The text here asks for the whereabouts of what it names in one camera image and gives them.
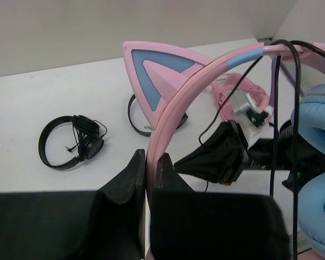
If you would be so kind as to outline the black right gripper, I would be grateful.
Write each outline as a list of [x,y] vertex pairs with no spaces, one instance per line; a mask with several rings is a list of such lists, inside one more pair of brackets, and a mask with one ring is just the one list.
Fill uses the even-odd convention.
[[293,169],[293,125],[286,121],[279,129],[277,148],[275,139],[258,139],[251,147],[236,149],[233,156],[233,128],[222,122],[215,132],[189,155],[174,163],[178,173],[187,174],[212,183],[230,185],[245,170],[291,171]]

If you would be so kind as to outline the blue pink cat-ear headphones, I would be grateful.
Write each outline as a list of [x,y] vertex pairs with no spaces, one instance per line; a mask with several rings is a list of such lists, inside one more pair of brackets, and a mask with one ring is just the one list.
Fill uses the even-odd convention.
[[[289,259],[325,259],[325,172],[297,188],[297,138],[325,155],[325,44],[278,40],[257,43],[210,58],[203,54],[154,42],[123,44],[127,74],[150,126],[146,157],[149,209],[157,165],[177,130],[186,110],[208,86],[216,86],[222,75],[238,65],[256,65],[266,55],[272,63],[271,97],[257,101],[259,108],[272,107],[269,128],[260,139],[275,139],[286,121],[293,126],[292,170],[283,185],[293,193],[293,232],[289,235]],[[223,85],[226,102],[236,90],[243,90],[245,75]]]

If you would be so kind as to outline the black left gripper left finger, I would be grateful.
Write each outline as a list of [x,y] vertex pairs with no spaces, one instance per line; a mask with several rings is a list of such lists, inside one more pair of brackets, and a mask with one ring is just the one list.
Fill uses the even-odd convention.
[[90,191],[0,193],[0,259],[143,259],[145,151]]

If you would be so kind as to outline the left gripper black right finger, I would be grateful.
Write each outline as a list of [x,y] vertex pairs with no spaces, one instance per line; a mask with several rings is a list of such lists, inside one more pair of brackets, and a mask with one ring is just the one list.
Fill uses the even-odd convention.
[[164,154],[151,194],[155,259],[289,259],[280,208],[269,196],[196,192]]

